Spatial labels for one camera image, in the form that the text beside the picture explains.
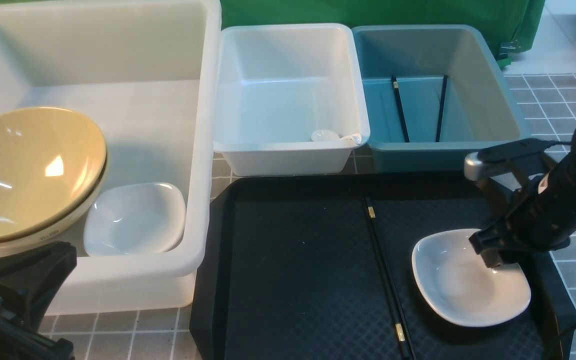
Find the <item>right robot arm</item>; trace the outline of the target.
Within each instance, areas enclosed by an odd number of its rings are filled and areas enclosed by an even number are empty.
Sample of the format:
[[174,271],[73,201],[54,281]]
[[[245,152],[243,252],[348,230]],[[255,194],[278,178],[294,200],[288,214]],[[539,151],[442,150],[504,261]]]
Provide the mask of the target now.
[[490,201],[500,199],[497,217],[470,236],[487,268],[569,246],[576,232],[576,128],[559,161],[546,153],[557,145],[527,137],[465,157],[464,176]]

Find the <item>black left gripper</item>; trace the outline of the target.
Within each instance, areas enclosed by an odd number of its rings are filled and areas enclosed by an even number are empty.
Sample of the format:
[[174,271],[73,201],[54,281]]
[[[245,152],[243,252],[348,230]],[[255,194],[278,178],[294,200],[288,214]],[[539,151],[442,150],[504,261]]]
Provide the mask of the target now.
[[39,328],[76,266],[75,246],[62,241],[0,257],[0,360],[75,359],[71,341]]

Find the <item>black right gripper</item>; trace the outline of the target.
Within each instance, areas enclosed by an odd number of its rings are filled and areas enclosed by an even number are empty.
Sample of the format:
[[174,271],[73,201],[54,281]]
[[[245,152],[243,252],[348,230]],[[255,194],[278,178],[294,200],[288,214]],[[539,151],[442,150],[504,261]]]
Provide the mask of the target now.
[[512,193],[510,203],[470,243],[487,268],[566,248],[576,231],[576,178],[547,173]]

